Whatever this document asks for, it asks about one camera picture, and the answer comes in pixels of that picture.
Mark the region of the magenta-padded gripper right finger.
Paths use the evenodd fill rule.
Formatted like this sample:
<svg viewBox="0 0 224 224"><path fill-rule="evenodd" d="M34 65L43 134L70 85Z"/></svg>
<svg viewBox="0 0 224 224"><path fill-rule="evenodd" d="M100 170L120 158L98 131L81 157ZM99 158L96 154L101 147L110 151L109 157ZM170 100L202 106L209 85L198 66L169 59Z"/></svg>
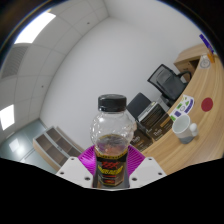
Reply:
<svg viewBox="0 0 224 224"><path fill-rule="evenodd" d="M140 188L166 176L153 157L145 157L133 146L128 147L126 170L130 188Z"/></svg>

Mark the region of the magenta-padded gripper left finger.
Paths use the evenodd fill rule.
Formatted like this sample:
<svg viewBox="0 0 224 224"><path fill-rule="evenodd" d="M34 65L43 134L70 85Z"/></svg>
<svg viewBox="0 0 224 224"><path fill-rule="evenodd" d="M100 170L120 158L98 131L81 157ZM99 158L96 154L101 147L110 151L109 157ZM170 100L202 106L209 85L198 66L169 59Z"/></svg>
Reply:
<svg viewBox="0 0 224 224"><path fill-rule="evenodd" d="M96 156L91 146L78 157L69 157L56 175L81 187L92 188L95 173Z"/></svg>

